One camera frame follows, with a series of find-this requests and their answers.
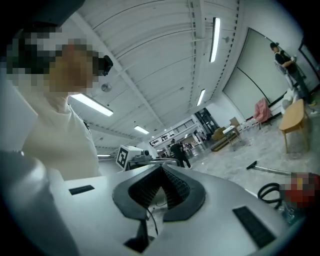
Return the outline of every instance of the fluorescent light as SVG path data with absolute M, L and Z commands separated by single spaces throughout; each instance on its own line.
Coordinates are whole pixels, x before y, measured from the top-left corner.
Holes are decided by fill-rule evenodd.
M 211 53 L 210 53 L 210 62 L 214 62 L 217 56 L 218 50 L 218 41 L 220 34 L 220 19 L 213 18 L 213 31 L 212 31 L 212 43 L 211 43 Z
M 198 103 L 197 103 L 197 106 L 199 106 L 201 104 L 201 101 L 202 101 L 202 98 L 204 97 L 205 95 L 205 92 L 206 92 L 206 89 L 203 89 L 200 93 L 200 97 L 199 97 L 199 100 L 198 100 Z
M 137 131 L 142 132 L 142 133 L 144 133 L 144 134 L 148 134 L 148 133 L 149 133 L 147 130 L 141 128 L 141 127 L 138 126 L 138 125 L 137 125 L 136 127 L 134 127 L 134 129 L 136 129 Z
M 110 117 L 114 112 L 105 106 L 97 103 L 96 101 L 92 100 L 88 96 L 84 94 L 76 94 L 76 95 L 71 95 L 72 98 L 76 99 L 77 101 L 80 101 L 81 103 L 87 105 L 88 107 L 99 111 L 100 113 Z

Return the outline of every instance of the chair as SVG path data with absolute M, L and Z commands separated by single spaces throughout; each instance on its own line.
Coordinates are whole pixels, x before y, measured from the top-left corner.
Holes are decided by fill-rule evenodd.
M 220 127 L 220 128 L 218 128 L 218 129 L 216 129 L 215 131 L 214 131 L 214 134 L 212 135 L 212 139 L 214 140 L 214 141 L 219 141 L 219 140 L 221 140 L 225 135 L 224 135 L 224 133 L 223 133 L 223 131 L 225 130 L 226 128 L 225 127 Z
M 271 117 L 271 111 L 269 109 L 268 102 L 266 98 L 262 98 L 254 105 L 253 118 L 257 120 L 260 127 L 260 124 L 268 121 L 270 117 Z

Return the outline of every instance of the person in black clothes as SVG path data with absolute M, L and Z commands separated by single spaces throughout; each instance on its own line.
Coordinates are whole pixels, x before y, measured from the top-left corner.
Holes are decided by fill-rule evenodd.
M 279 50 L 278 44 L 275 42 L 270 43 L 270 48 L 274 52 L 274 57 L 276 62 L 278 62 L 279 65 L 285 68 L 288 71 L 289 75 L 300 85 L 300 90 L 301 90 L 302 96 L 305 98 L 305 101 L 309 105 L 315 105 L 316 103 L 314 101 L 311 101 L 310 94 L 305 84 L 305 81 L 302 78 L 295 64 L 295 61 L 296 61 L 295 57 L 289 58 L 285 56 L 283 51 Z
M 185 167 L 184 161 L 186 162 L 186 165 L 189 168 L 191 167 L 189 160 L 187 159 L 186 155 L 182 152 L 182 145 L 180 143 L 176 143 L 176 140 L 174 138 L 171 140 L 170 150 L 174 154 L 175 158 L 178 159 L 178 161 L 180 162 L 180 167 Z

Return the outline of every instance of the table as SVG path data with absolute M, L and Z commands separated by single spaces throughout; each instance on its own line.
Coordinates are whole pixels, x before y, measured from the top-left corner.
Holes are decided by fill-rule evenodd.
M 288 153 L 288 143 L 286 134 L 300 130 L 305 144 L 305 149 L 309 150 L 309 143 L 306 133 L 304 132 L 304 117 L 308 117 L 305 110 L 304 100 L 299 99 L 292 105 L 290 105 L 284 112 L 281 124 L 279 126 L 280 131 L 284 136 L 285 152 Z
M 231 134 L 235 133 L 238 139 L 241 141 L 240 134 L 234 125 L 229 126 L 227 129 L 223 130 L 222 133 L 225 135 L 226 139 L 228 140 L 231 146 L 233 146 L 233 143 L 232 143 L 233 140 L 230 140 Z

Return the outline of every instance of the pink chair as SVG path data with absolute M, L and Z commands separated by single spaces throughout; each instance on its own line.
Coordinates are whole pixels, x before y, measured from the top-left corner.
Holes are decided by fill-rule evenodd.
M 254 105 L 254 115 L 253 118 L 257 120 L 260 124 L 266 122 L 271 117 L 271 111 L 268 107 L 268 102 L 266 98 L 260 99 L 255 105 Z

